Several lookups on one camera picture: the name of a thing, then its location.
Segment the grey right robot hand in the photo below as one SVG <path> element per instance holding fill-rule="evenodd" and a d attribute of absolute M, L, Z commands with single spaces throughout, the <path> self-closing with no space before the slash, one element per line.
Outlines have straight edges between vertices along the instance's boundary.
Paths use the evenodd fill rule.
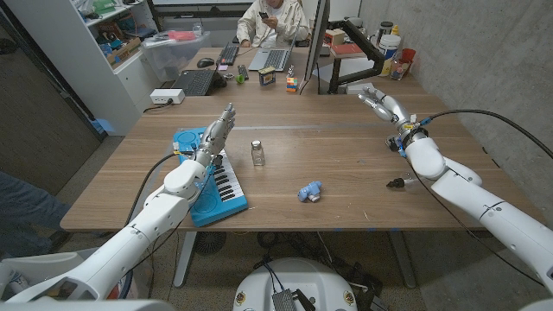
<path fill-rule="evenodd" d="M 365 86 L 358 99 L 375 113 L 381 120 L 391 123 L 401 138 L 406 138 L 414 128 L 407 110 L 392 96 L 385 94 L 374 86 Z"/>

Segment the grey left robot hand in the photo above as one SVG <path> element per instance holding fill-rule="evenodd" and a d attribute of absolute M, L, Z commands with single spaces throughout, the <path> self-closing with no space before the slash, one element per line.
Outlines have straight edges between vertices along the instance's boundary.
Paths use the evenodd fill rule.
<path fill-rule="evenodd" d="M 234 127 L 236 111 L 229 103 L 218 119 L 208 125 L 194 153 L 194 160 L 208 166 L 213 158 L 225 147 L 226 139 Z"/>

